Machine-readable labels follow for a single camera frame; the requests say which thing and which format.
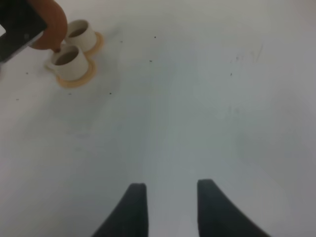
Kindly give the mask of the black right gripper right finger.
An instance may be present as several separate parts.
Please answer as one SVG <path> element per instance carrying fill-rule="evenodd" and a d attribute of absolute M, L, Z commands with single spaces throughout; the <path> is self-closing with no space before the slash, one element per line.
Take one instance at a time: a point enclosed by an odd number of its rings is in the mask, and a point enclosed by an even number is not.
<path fill-rule="evenodd" d="M 200 237 L 267 237 L 211 179 L 197 182 L 197 224 Z"/>

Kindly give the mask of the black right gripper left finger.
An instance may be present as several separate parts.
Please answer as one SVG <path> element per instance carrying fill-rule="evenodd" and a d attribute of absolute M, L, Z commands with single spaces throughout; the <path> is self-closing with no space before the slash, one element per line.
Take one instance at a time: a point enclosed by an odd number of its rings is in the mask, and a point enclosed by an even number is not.
<path fill-rule="evenodd" d="M 147 237 L 149 216 L 147 187 L 129 185 L 111 214 L 93 234 L 94 237 Z"/>

